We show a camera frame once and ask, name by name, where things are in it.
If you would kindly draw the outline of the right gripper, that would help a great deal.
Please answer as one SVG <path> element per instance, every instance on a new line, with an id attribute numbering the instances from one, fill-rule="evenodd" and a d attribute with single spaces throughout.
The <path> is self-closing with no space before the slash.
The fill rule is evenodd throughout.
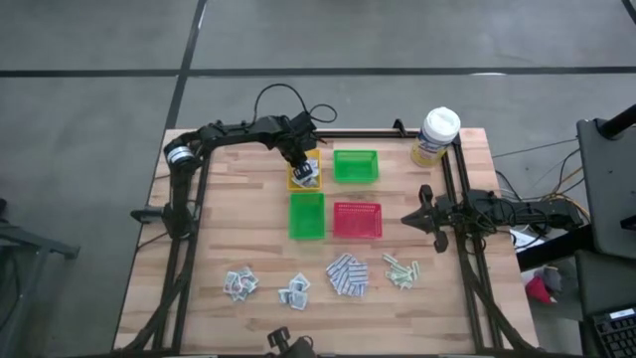
<path id="1" fill-rule="evenodd" d="M 421 207 L 404 216 L 400 221 L 409 227 L 434 234 L 433 246 L 438 253 L 444 253 L 448 247 L 448 239 L 442 227 L 452 225 L 451 215 L 443 216 L 435 206 L 436 197 L 433 197 L 432 188 L 422 185 L 419 189 Z"/>

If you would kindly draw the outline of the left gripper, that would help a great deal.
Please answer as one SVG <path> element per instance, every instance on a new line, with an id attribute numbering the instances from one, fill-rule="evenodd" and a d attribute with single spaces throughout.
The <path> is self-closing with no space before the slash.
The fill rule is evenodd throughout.
<path id="1" fill-rule="evenodd" d="M 316 129 L 311 133 L 302 135 L 292 129 L 289 117 L 276 116 L 274 120 L 279 126 L 279 130 L 274 134 L 274 147 L 295 168 L 293 170 L 294 178 L 302 181 L 306 177 L 311 177 L 313 175 L 313 167 L 311 165 L 303 165 L 303 163 L 307 161 L 306 151 L 317 147 Z"/>

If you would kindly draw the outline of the green plastic mesh basket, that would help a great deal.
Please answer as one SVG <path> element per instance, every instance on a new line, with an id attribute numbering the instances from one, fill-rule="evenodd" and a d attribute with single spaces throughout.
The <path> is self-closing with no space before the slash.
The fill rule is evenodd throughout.
<path id="1" fill-rule="evenodd" d="M 292 193 L 289 201 L 289 238 L 296 241 L 322 240 L 326 236 L 323 193 Z"/>
<path id="2" fill-rule="evenodd" d="M 335 150 L 334 180 L 339 183 L 367 184 L 379 178 L 376 150 Z"/>

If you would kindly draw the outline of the yellow plastic mesh basket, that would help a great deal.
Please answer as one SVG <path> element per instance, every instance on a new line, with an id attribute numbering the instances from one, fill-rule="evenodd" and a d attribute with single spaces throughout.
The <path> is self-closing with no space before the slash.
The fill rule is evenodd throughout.
<path id="1" fill-rule="evenodd" d="M 321 161 L 321 152 L 319 149 L 312 149 L 306 152 L 307 158 L 309 159 L 317 159 L 319 164 L 319 171 L 313 171 L 312 177 L 315 177 L 319 181 L 319 188 L 317 190 L 307 190 L 302 189 L 295 184 L 295 178 L 293 175 L 293 168 L 290 165 L 287 165 L 287 180 L 286 185 L 287 189 L 290 192 L 314 192 L 320 191 L 322 189 L 322 161 Z"/>

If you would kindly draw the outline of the red plastic mesh basket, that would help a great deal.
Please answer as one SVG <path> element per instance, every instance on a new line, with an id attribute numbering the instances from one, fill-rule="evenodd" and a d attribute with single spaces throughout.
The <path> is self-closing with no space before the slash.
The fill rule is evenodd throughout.
<path id="1" fill-rule="evenodd" d="M 336 202 L 333 234 L 346 239 L 377 239 L 383 235 L 382 206 L 379 203 Z"/>

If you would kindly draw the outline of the Lysol wipes canister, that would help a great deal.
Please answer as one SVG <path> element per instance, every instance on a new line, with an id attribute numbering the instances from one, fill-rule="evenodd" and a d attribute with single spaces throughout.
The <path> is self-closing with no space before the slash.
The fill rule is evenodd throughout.
<path id="1" fill-rule="evenodd" d="M 452 109 L 441 106 L 431 110 L 416 136 L 411 160 L 422 167 L 435 165 L 446 153 L 461 128 L 461 119 Z"/>

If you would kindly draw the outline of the white paper sheet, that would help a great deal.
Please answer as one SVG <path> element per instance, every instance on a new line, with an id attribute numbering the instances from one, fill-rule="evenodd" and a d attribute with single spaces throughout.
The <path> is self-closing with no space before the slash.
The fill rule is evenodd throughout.
<path id="1" fill-rule="evenodd" d="M 541 245 L 545 242 L 539 237 L 533 237 L 531 235 L 528 235 L 527 233 L 516 231 L 513 229 L 510 230 L 510 235 L 513 246 L 517 253 L 522 252 L 528 248 Z"/>

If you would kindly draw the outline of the black desk leg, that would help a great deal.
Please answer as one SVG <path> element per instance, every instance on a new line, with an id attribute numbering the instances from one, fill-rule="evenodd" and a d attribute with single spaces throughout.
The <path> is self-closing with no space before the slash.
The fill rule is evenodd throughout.
<path id="1" fill-rule="evenodd" d="M 517 253 L 517 261 L 520 271 L 527 271 L 569 258 L 580 250 L 594 251 L 590 225 L 582 226 L 555 239 L 526 248 Z"/>

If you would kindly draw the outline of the red cloth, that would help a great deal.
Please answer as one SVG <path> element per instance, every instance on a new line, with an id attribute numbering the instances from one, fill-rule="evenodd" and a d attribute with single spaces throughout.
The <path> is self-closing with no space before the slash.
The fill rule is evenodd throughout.
<path id="1" fill-rule="evenodd" d="M 557 301 L 549 294 L 548 289 L 539 276 L 533 277 L 525 286 L 528 297 L 545 304 L 553 304 Z"/>

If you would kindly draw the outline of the grey cloth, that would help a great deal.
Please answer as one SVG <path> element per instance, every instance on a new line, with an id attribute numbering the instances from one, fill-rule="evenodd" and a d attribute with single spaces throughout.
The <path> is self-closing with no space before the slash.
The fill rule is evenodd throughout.
<path id="1" fill-rule="evenodd" d="M 548 292 L 556 294 L 562 292 L 562 277 L 558 268 L 552 266 L 542 267 L 537 270 L 536 276 L 543 281 Z"/>

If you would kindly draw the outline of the dark grey panel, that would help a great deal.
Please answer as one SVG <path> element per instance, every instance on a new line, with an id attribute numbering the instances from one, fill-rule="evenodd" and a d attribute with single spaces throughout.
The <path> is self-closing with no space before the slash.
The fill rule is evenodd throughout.
<path id="1" fill-rule="evenodd" d="M 584 316 L 636 307 L 636 260 L 578 251 L 575 263 Z"/>

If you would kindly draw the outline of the black pole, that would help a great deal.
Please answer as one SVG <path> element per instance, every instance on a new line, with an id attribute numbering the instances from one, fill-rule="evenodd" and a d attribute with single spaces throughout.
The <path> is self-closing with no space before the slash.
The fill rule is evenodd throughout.
<path id="1" fill-rule="evenodd" d="M 596 121 L 599 134 L 609 140 L 614 140 L 627 128 L 636 124 L 636 103 L 618 113 L 611 119 Z"/>

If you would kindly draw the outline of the black keyboard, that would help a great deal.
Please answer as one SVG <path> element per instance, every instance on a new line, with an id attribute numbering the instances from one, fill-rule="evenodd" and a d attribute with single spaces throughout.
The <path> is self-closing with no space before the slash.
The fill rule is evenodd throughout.
<path id="1" fill-rule="evenodd" d="M 603 358 L 636 358 L 636 306 L 597 313 L 591 321 Z"/>

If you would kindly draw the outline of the grey metal stand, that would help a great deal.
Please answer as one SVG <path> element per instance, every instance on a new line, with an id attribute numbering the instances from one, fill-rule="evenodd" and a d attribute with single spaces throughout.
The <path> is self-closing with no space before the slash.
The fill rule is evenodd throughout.
<path id="1" fill-rule="evenodd" d="M 1 270 L 3 264 L 8 262 L 13 268 L 16 297 L 7 314 L 0 319 L 0 337 L 4 336 L 4 341 L 0 342 L 0 358 L 12 358 L 16 351 L 48 256 L 56 253 L 66 260 L 75 260 L 80 251 L 78 246 L 45 238 L 11 224 L 3 217 L 6 207 L 7 201 L 0 198 L 0 287 L 3 279 Z M 18 265 L 19 250 L 25 250 L 34 256 L 25 278 L 21 278 Z"/>

